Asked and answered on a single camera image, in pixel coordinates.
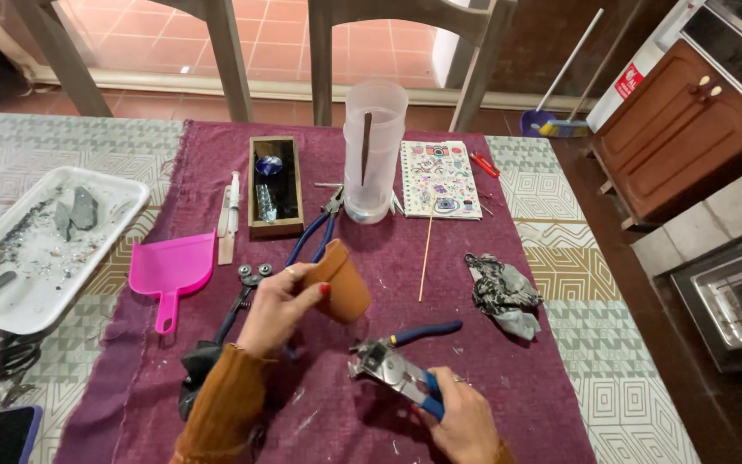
gray cloth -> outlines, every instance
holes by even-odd
[[[501,263],[490,254],[479,258],[466,253],[466,265],[474,278],[471,297],[483,314],[500,324],[500,328],[521,339],[531,340],[540,331],[533,314],[523,312],[542,302],[531,282],[514,266]]]

red label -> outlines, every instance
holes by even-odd
[[[620,79],[614,83],[614,88],[617,89],[617,93],[625,100],[626,97],[632,95],[632,91],[640,82],[643,82],[643,74],[640,74],[640,71],[634,67],[634,63],[631,63],[626,68],[626,71],[623,72],[623,75],[620,76]]]

patterned tablecloth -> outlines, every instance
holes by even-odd
[[[151,188],[150,204],[42,343],[42,358],[24,379],[36,389],[21,403],[45,411],[33,464],[53,461],[64,421],[82,397],[100,335],[127,281],[131,244],[156,219],[181,134],[180,122],[0,114],[0,216],[59,166]],[[699,462],[551,144],[487,140],[598,464]]]

hand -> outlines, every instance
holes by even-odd
[[[488,401],[465,382],[456,382],[448,367],[433,367],[429,372],[437,377],[443,394],[443,421],[417,405],[423,424],[431,432],[437,448],[454,464],[490,464],[500,450],[500,436],[491,417]]]
[[[297,263],[263,279],[248,311],[237,345],[255,357],[269,356],[287,342],[305,311],[331,291],[328,283],[312,285],[294,297],[294,284],[315,265]]]

chair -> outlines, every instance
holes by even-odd
[[[93,82],[88,67],[56,14],[53,1],[12,0],[12,3],[79,114],[112,117],[113,114]],[[251,94],[248,91],[245,65],[242,63],[242,49],[231,0],[151,1],[172,6],[205,21],[231,120],[252,121]]]
[[[347,22],[399,19],[451,31],[475,46],[450,131],[465,132],[480,109],[517,0],[491,0],[488,10],[448,0],[308,0],[314,124],[331,125],[331,28]]]

